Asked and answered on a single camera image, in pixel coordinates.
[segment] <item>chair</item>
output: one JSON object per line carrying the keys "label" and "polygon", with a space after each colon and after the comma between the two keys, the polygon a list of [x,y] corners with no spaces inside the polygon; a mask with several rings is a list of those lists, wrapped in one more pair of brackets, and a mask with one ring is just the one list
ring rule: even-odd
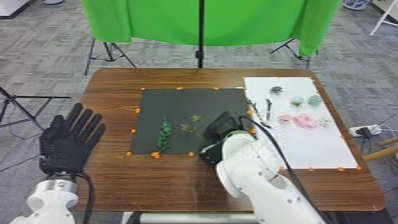
{"label": "chair", "polygon": [[386,17],[388,17],[388,15],[389,15],[389,13],[391,13],[391,11],[393,11],[393,9],[395,9],[397,3],[398,3],[398,0],[395,0],[395,2],[393,2],[391,5],[389,5],[388,11],[386,11],[386,13],[384,13],[384,15],[382,15],[382,18],[381,18],[379,22],[377,22],[377,26],[375,26],[375,28],[373,28],[373,30],[372,30],[370,36],[373,36],[373,34],[375,34],[375,32],[377,32],[377,29],[379,29],[382,23],[388,23],[389,25],[398,26],[397,23],[391,23],[389,21],[386,21]]}
{"label": "chair", "polygon": [[[388,141],[384,141],[379,145],[386,146],[393,143],[398,142],[398,138],[389,139]],[[388,149],[382,149],[379,152],[372,153],[368,156],[365,156],[365,161],[372,161],[381,159],[382,157],[393,155],[398,153],[398,145],[389,147]]]}

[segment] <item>small figurine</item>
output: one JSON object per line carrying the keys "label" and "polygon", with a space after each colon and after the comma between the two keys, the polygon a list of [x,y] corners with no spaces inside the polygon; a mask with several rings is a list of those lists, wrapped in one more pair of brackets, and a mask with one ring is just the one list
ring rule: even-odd
{"label": "small figurine", "polygon": [[182,131],[194,132],[196,129],[194,129],[194,127],[189,124],[182,124]]}
{"label": "small figurine", "polygon": [[331,121],[329,118],[322,117],[318,119],[318,124],[320,124],[322,127],[327,127],[331,125],[331,123],[333,123],[333,121]]}
{"label": "small figurine", "polygon": [[299,107],[304,103],[304,98],[301,96],[295,96],[290,100],[290,103]]}
{"label": "small figurine", "polygon": [[192,121],[201,121],[201,119],[203,119],[201,115],[194,114],[194,116],[190,117],[190,120]]}
{"label": "small figurine", "polygon": [[320,103],[322,103],[322,97],[318,95],[313,95],[308,99],[308,104],[317,107],[320,106]]}
{"label": "small figurine", "polygon": [[292,116],[290,116],[288,114],[285,114],[285,115],[281,115],[281,116],[277,117],[277,120],[279,120],[281,123],[290,123],[290,121],[292,121]]}
{"label": "small figurine", "polygon": [[270,88],[270,92],[272,92],[274,94],[281,94],[281,92],[283,92],[283,87],[281,87],[281,86],[274,86],[274,87]]}
{"label": "small figurine", "polygon": [[306,114],[301,114],[299,116],[295,116],[293,121],[301,128],[308,128],[308,129],[317,128],[317,120]]}

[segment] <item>white cable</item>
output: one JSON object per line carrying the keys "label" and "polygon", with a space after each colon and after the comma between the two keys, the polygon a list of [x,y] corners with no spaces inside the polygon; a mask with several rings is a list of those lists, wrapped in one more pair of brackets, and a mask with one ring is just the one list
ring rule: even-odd
{"label": "white cable", "polygon": [[398,130],[395,130],[386,124],[382,124],[382,125],[379,125],[379,127],[386,127],[388,129],[381,129],[382,131],[389,131],[391,132],[391,135],[393,135],[393,138],[397,138],[397,134],[395,134],[395,132],[398,131]]}

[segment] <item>wooden table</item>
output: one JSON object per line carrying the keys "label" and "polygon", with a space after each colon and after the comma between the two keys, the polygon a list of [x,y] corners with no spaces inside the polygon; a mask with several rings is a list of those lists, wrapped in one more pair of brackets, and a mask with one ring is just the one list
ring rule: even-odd
{"label": "wooden table", "polygon": [[[247,199],[235,199],[198,157],[128,156],[141,88],[244,87],[244,76],[311,77],[345,135],[361,170],[297,170],[311,199],[324,211],[375,211],[384,195],[359,154],[341,118],[311,71],[286,69],[102,69],[93,77],[84,106],[103,114],[107,133],[93,152],[87,172],[96,185],[96,211],[251,211]],[[87,187],[78,190],[84,210]]]}

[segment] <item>green object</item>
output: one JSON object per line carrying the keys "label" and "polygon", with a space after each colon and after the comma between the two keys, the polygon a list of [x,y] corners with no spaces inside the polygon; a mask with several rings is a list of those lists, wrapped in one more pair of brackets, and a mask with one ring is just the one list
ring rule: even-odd
{"label": "green object", "polygon": [[[253,45],[301,40],[313,56],[341,0],[206,0],[205,45]],[[198,45],[199,0],[84,0],[93,36],[132,37]]]}
{"label": "green object", "polygon": [[290,103],[299,107],[304,103],[304,98],[301,96],[295,96],[290,100]]}
{"label": "green object", "polygon": [[196,129],[194,129],[194,127],[189,124],[182,124],[182,131],[196,132]]}
{"label": "green object", "polygon": [[192,121],[201,121],[201,120],[203,120],[201,115],[194,114],[194,116],[192,116],[190,120],[192,120]]}
{"label": "green object", "polygon": [[308,104],[311,106],[320,106],[320,103],[322,103],[322,97],[318,95],[313,95],[308,99]]}
{"label": "green object", "polygon": [[169,145],[171,133],[173,133],[173,124],[167,118],[164,118],[160,126],[158,144],[157,144],[160,153],[164,153],[164,151],[171,148]]}

